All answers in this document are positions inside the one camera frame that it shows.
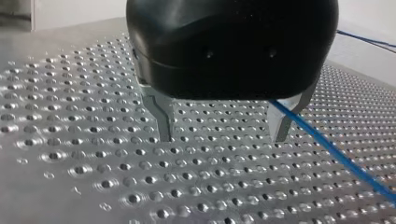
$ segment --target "metal surface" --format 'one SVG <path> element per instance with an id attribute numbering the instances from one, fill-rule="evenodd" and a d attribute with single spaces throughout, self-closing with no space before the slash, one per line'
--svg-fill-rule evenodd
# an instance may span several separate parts
<path id="1" fill-rule="evenodd" d="M 161 143 L 130 57 L 120 36 L 0 73 L 0 223 L 396 223 L 295 125 L 271 143 L 265 102 L 175 101 Z M 301 114 L 395 187 L 395 102 L 325 65 Z"/>

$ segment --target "hole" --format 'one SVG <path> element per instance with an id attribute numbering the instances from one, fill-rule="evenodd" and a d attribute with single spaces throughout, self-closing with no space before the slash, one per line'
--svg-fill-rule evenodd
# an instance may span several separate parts
<path id="1" fill-rule="evenodd" d="M 183 173 L 182 176 L 183 176 L 183 178 L 186 179 L 186 180 L 191 180 L 191 179 L 192 179 L 192 175 L 189 174 L 189 173 Z"/>
<path id="2" fill-rule="evenodd" d="M 166 210 L 161 209 L 157 211 L 157 216 L 159 218 L 167 218 L 169 217 L 169 213 Z"/>
<path id="3" fill-rule="evenodd" d="M 106 153 L 103 152 L 103 151 L 97 151 L 97 152 L 95 153 L 95 156 L 96 156 L 97 158 L 104 158 L 104 157 L 106 156 Z"/>
<path id="4" fill-rule="evenodd" d="M 27 139 L 24 143 L 26 146 L 31 147 L 35 142 L 31 139 Z"/>
<path id="5" fill-rule="evenodd" d="M 83 175 L 87 172 L 87 169 L 82 166 L 77 166 L 77 167 L 75 167 L 74 171 L 78 175 Z"/>
<path id="6" fill-rule="evenodd" d="M 147 176 L 145 179 L 146 183 L 148 184 L 154 184 L 155 179 L 152 176 Z"/>
<path id="7" fill-rule="evenodd" d="M 224 223 L 225 224 L 234 224 L 235 222 L 233 219 L 230 219 L 229 217 L 224 218 Z"/>
<path id="8" fill-rule="evenodd" d="M 172 197 L 174 197 L 174 198 L 179 198 L 179 197 L 181 196 L 181 192 L 180 192 L 180 190 L 178 190 L 178 189 L 172 189 L 172 190 L 171 190 L 171 195 L 172 195 Z"/>
<path id="9" fill-rule="evenodd" d="M 102 183 L 100 185 L 104 189 L 110 189 L 111 187 L 113 187 L 113 183 L 111 181 L 108 181 L 108 180 L 102 181 Z"/>
<path id="10" fill-rule="evenodd" d="M 173 154 L 177 154 L 177 153 L 178 153 L 178 149 L 175 148 L 175 147 L 172 147 L 172 148 L 171 148 L 171 152 L 172 152 Z"/>
<path id="11" fill-rule="evenodd" d="M 128 196 L 128 202 L 131 204 L 136 204 L 140 202 L 140 197 L 135 194 L 131 194 Z"/>
<path id="12" fill-rule="evenodd" d="M 119 138 L 114 138 L 114 139 L 113 139 L 113 143 L 114 143 L 114 144 L 121 144 L 121 143 L 122 143 L 122 140 L 119 139 Z"/>
<path id="13" fill-rule="evenodd" d="M 97 133 L 98 132 L 98 128 L 96 127 L 91 127 L 90 128 L 91 133 Z"/>
<path id="14" fill-rule="evenodd" d="M 79 145 L 80 144 L 79 139 L 73 139 L 72 140 L 72 144 L 73 145 Z"/>
<path id="15" fill-rule="evenodd" d="M 143 156 L 145 154 L 146 154 L 146 152 L 144 150 L 142 150 L 142 149 L 137 149 L 136 150 L 136 155 Z"/>
<path id="16" fill-rule="evenodd" d="M 116 118 L 113 118 L 113 117 L 107 117 L 107 118 L 106 118 L 106 120 L 107 120 L 107 121 L 110 121 L 110 122 L 113 122 L 113 121 L 115 121 L 115 120 L 116 120 Z"/>
<path id="17" fill-rule="evenodd" d="M 62 157 L 61 154 L 58 153 L 58 152 L 51 152 L 51 153 L 49 154 L 49 158 L 50 158 L 51 160 L 53 160 L 53 161 L 57 161 L 57 160 L 59 160 L 61 157 Z"/>
<path id="18" fill-rule="evenodd" d="M 150 143 L 157 143 L 158 142 L 158 140 L 156 138 L 154 138 L 154 137 L 150 137 L 148 140 L 150 141 Z"/>
<path id="19" fill-rule="evenodd" d="M 162 168 L 166 168 L 166 167 L 169 166 L 169 163 L 168 163 L 167 161 L 160 161 L 160 162 L 159 162 L 159 165 L 160 165 Z"/>
<path id="20" fill-rule="evenodd" d="M 11 114 L 4 114 L 0 117 L 0 120 L 14 120 L 15 116 L 11 115 Z"/>
<path id="21" fill-rule="evenodd" d="M 122 163 L 122 164 L 120 164 L 120 169 L 123 170 L 123 171 L 130 170 L 131 169 L 131 165 L 126 164 L 126 163 Z"/>
<path id="22" fill-rule="evenodd" d="M 10 129 L 8 127 L 2 127 L 1 132 L 2 133 L 9 133 Z"/>
<path id="23" fill-rule="evenodd" d="M 200 212 L 207 212 L 209 210 L 209 207 L 204 203 L 198 203 L 197 208 Z"/>

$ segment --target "blue cable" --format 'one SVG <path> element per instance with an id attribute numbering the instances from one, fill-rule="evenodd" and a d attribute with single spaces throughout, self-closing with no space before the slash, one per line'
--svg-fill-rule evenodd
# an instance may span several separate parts
<path id="1" fill-rule="evenodd" d="M 275 106 L 278 110 L 294 120 L 297 125 L 302 127 L 306 132 L 311 134 L 321 145 L 323 145 L 337 160 L 339 160 L 344 166 L 356 175 L 359 179 L 369 184 L 376 192 L 379 192 L 396 205 L 396 194 L 389 190 L 387 187 L 381 185 L 372 176 L 363 171 L 358 165 L 356 165 L 350 158 L 346 157 L 338 147 L 327 140 L 320 132 L 311 127 L 302 118 L 289 111 L 285 106 L 276 100 L 271 100 L 270 103 Z"/>
<path id="2" fill-rule="evenodd" d="M 396 48 L 396 45 L 392 45 L 390 43 L 379 41 L 379 40 L 369 39 L 369 38 L 366 38 L 366 37 L 363 37 L 363 36 L 359 36 L 359 35 L 353 35 L 353 34 L 345 32 L 345 31 L 337 30 L 337 33 L 340 34 L 340 35 L 347 35 L 347 36 L 350 36 L 350 37 L 354 37 L 354 38 L 357 38 L 357 39 L 362 40 L 362 41 L 372 42 L 372 43 L 375 43 L 375 44 L 381 44 L 381 45 L 386 45 L 386 46 L 389 46 L 389 47 Z"/>

